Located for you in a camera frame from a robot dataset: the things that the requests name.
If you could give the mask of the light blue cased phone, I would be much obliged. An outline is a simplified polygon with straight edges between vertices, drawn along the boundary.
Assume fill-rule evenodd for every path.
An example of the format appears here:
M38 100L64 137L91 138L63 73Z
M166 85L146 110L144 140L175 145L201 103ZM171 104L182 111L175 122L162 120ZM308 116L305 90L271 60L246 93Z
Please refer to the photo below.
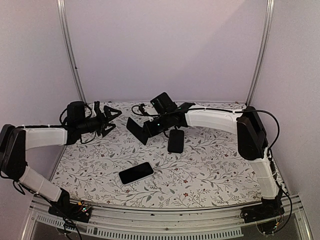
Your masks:
M147 130L139 126L131 117L128 118L126 123L127 130L133 134L143 145L146 145L149 139Z

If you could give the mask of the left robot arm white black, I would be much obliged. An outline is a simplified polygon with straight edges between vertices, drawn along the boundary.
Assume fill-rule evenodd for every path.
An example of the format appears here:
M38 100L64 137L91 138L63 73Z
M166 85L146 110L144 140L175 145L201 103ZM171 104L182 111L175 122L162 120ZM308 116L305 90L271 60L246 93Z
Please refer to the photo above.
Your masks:
M84 134L105 137L116 125L112 122L122 114L120 110L94 102L90 107L83 101L67 105L59 117L59 125L5 124L0 131L0 176L12 180L44 197L63 216L74 213L70 194L51 183L29 167L26 152L48 146L70 146L82 140Z

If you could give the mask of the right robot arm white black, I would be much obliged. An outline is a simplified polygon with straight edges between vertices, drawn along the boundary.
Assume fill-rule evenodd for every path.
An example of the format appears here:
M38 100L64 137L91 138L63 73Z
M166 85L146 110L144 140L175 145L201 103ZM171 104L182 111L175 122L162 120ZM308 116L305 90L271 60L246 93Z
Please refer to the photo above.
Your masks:
M143 128L150 138L172 127L204 127L236 135L237 151L249 161L261 188L262 204L258 213L262 218L269 218L281 205L283 190L277 181L272 145L268 143L260 113L266 114L267 111L253 106L219 109L183 103L172 112L149 116Z

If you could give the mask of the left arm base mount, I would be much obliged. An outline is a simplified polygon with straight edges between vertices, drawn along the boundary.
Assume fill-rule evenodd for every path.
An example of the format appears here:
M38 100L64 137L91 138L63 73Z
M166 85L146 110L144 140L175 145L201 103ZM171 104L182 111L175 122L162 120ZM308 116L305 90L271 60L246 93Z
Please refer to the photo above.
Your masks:
M70 202L65 197L59 199L57 202L50 202L48 213L57 217L68 217L68 219L88 223L92 213L92 206L90 204L80 201L78 203Z

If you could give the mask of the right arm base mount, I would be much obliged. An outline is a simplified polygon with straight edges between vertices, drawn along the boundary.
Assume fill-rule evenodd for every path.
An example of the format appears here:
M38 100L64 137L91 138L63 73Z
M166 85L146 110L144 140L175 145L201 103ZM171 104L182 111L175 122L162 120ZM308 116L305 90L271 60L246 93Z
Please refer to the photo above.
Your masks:
M282 202L277 200L262 199L258 205L243 207L240 217L247 223L259 222L268 219L257 225L257 229L263 235L272 235L278 230L280 223L283 221L285 210Z

